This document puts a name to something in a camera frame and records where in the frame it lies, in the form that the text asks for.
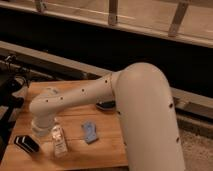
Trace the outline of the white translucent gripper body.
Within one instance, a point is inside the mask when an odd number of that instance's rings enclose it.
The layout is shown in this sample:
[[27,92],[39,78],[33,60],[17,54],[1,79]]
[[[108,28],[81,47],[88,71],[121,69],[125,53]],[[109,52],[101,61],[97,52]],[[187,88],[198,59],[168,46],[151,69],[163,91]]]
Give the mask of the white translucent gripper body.
[[31,121],[31,129],[35,136],[43,137],[48,135],[55,125],[53,117],[34,117]]

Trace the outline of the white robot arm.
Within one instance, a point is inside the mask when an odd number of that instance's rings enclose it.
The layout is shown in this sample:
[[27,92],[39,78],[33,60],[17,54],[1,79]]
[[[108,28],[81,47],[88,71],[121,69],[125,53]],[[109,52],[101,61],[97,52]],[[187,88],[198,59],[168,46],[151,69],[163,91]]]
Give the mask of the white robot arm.
[[65,92],[44,89],[29,105],[32,130],[45,135],[64,109],[108,101],[116,103],[130,171],[186,171],[170,85],[149,63],[134,63]]

